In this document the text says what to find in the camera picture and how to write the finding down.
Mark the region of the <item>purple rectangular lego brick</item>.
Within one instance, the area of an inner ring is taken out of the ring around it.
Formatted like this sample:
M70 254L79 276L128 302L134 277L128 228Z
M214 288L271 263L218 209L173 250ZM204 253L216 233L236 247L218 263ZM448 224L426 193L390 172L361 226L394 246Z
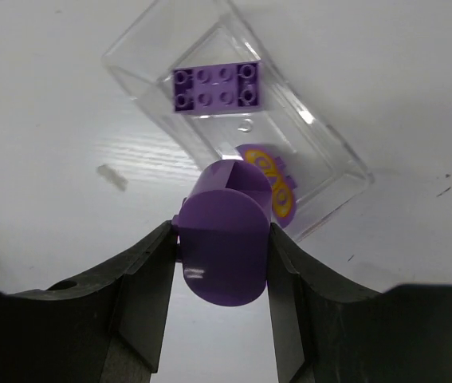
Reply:
M173 109L196 116L251 113L261 108L258 61L202 65L172 72Z

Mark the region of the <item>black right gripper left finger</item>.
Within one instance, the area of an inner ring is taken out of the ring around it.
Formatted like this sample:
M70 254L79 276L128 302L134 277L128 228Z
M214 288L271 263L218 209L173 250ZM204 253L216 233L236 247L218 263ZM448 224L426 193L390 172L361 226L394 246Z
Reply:
M160 224L46 290L0 292L0 382L148 382L159 368L176 261Z

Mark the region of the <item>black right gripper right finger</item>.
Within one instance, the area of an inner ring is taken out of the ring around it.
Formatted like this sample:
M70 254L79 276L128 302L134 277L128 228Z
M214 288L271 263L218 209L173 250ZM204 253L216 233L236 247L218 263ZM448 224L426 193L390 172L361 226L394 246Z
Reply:
M267 287L279 381L452 382L452 285L379 293L272 226Z

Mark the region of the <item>purple rounded lego piece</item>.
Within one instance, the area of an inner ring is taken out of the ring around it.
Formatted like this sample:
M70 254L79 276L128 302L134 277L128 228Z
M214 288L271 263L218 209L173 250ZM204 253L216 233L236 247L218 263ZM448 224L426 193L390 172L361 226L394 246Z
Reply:
M186 284L218 306L261 295L271 223L287 227L297 213L297 183L281 153L267 144L236 150L202 171L172 220Z

